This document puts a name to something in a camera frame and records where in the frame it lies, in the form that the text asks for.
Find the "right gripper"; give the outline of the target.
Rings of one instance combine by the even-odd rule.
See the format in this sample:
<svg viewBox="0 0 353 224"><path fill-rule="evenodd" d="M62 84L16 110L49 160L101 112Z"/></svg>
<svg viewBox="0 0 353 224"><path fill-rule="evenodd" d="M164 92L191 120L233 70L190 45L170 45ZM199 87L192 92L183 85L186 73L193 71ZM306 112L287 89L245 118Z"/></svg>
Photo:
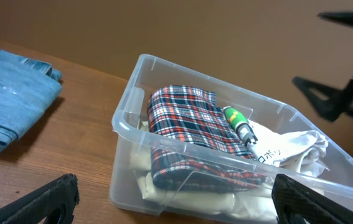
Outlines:
<svg viewBox="0 0 353 224"><path fill-rule="evenodd" d="M320 12L318 17L337 24L353 27L353 11ZM353 77L348 84L348 89L352 90L352 93L349 95L348 107L343 98L342 90L301 77L294 77L292 83L308 99L321 118L334 122L345 112L353 117Z"/></svg>

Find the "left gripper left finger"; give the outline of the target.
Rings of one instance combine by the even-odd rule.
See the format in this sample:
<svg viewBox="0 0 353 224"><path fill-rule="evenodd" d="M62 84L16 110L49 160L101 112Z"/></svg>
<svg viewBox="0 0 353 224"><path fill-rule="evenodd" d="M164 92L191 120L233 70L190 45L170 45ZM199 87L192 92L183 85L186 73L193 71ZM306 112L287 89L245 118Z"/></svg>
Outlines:
<svg viewBox="0 0 353 224"><path fill-rule="evenodd" d="M77 176L65 174L0 208L0 224L72 224L79 201Z"/></svg>

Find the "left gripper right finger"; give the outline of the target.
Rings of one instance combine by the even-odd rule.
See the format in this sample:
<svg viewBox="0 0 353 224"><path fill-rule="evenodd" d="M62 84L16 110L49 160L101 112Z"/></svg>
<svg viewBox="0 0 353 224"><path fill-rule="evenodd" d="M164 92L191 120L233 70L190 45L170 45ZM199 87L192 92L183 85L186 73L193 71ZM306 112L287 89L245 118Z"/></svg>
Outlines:
<svg viewBox="0 0 353 224"><path fill-rule="evenodd" d="M278 224L353 224L353 212L284 174L275 178L271 197Z"/></svg>

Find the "cream cloth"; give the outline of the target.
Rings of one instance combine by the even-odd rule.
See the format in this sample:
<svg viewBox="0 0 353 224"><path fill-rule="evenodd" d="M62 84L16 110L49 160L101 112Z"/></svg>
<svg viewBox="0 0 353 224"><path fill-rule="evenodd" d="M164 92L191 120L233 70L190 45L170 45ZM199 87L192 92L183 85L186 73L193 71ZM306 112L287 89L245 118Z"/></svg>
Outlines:
<svg viewBox="0 0 353 224"><path fill-rule="evenodd" d="M266 181L260 188L238 193L198 193L161 190L154 186L151 178L150 149L142 146L132 147L129 154L129 168L143 171L138 175L137 183L144 200L163 203L174 208L181 208L208 215L226 214L232 218L260 222L275 222L277 212L271 199L272 180Z"/></svg>

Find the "white printed t-shirt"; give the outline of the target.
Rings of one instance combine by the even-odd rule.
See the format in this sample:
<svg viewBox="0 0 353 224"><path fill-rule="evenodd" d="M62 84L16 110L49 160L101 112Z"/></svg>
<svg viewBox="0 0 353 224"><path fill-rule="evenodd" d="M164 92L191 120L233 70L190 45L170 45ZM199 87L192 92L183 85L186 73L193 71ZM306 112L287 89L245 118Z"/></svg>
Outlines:
<svg viewBox="0 0 353 224"><path fill-rule="evenodd" d="M326 155L329 142L319 131L278 134L250 121L231 106L224 107L223 112L232 129L258 162L312 177L318 177L329 169L320 161Z"/></svg>

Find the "red plaid shirt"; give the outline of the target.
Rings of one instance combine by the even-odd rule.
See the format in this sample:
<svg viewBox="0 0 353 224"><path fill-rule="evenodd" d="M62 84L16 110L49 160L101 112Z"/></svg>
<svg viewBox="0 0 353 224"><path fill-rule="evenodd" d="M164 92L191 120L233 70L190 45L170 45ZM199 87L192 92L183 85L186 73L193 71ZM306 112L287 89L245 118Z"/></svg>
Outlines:
<svg viewBox="0 0 353 224"><path fill-rule="evenodd" d="M193 86L170 85L148 100L149 132L246 159L254 156L230 127L216 94ZM258 187L261 174L182 155L151 150L151 177L163 190L239 192Z"/></svg>

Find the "blue denim jeans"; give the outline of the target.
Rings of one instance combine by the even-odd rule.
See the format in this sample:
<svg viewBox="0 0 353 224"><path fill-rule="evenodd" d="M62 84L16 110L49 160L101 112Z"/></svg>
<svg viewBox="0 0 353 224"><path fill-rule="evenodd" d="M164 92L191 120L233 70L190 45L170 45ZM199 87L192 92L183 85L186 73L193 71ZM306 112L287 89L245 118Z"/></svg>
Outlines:
<svg viewBox="0 0 353 224"><path fill-rule="evenodd" d="M20 139L62 91L51 64L0 49L0 152Z"/></svg>

